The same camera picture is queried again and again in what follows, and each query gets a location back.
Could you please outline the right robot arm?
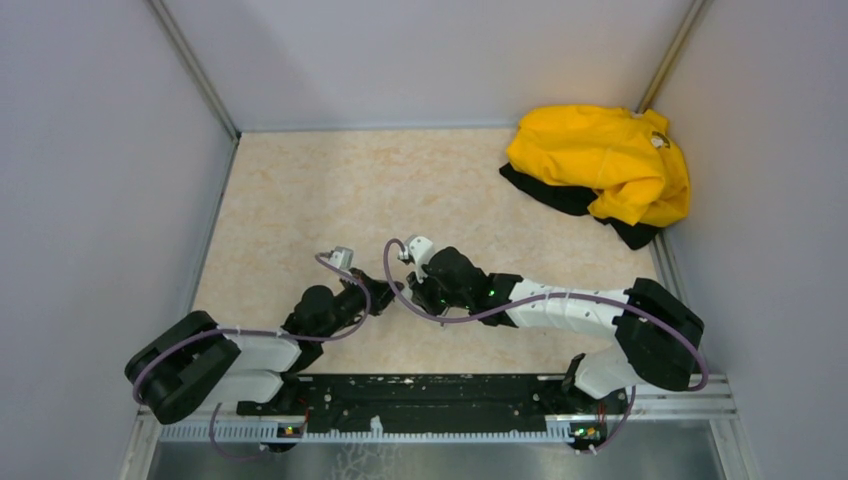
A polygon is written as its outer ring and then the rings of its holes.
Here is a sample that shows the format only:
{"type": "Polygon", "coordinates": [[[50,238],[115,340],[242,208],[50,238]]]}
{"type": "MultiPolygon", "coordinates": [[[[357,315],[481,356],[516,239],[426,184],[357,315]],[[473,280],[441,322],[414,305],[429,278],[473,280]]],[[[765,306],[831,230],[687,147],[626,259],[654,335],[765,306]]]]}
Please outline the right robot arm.
{"type": "Polygon", "coordinates": [[[464,321],[487,326],[548,328],[608,341],[577,355],[563,380],[563,398],[588,412],[609,394],[646,383],[667,391],[697,391],[709,373],[699,351],[703,321],[658,282],[637,278],[621,290],[581,290],[485,273],[454,247],[438,250],[416,237],[398,258],[413,266],[406,306],[439,323],[452,308],[464,321]]]}

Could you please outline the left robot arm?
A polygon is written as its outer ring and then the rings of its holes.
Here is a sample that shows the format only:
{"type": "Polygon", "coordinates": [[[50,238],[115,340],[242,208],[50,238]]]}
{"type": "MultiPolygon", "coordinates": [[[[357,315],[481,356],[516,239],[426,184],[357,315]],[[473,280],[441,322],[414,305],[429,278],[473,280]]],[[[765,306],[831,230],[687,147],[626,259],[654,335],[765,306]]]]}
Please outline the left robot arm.
{"type": "Polygon", "coordinates": [[[206,311],[190,312],[125,365],[134,399],[163,425],[224,403],[292,411],[300,388],[286,377],[315,363],[333,336],[345,337],[362,320],[381,315],[405,288],[357,268],[340,283],[339,292],[325,285],[307,288],[277,331],[223,328],[206,311]]]}

